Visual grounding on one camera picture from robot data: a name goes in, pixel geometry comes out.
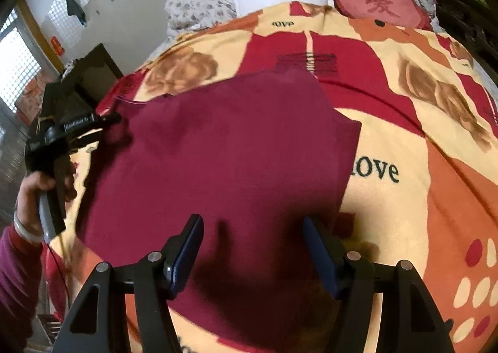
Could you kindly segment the maroon left sleeve forearm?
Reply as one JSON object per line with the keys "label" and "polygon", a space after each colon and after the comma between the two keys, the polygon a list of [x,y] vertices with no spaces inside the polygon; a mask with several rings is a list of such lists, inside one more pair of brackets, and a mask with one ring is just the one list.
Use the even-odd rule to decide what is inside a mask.
{"label": "maroon left sleeve forearm", "polygon": [[42,245],[23,239],[13,226],[1,236],[1,351],[22,352],[32,335],[39,300]]}

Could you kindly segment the person's left hand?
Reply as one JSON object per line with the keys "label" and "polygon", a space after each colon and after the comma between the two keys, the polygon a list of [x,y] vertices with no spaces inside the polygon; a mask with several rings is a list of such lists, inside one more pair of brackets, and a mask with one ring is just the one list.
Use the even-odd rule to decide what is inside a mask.
{"label": "person's left hand", "polygon": [[[63,162],[64,201],[71,203],[77,197],[74,186],[76,167],[71,160]],[[38,198],[40,193],[55,188],[56,180],[43,172],[31,172],[20,185],[17,198],[17,218],[20,224],[32,235],[41,236],[42,228],[38,211]]]}

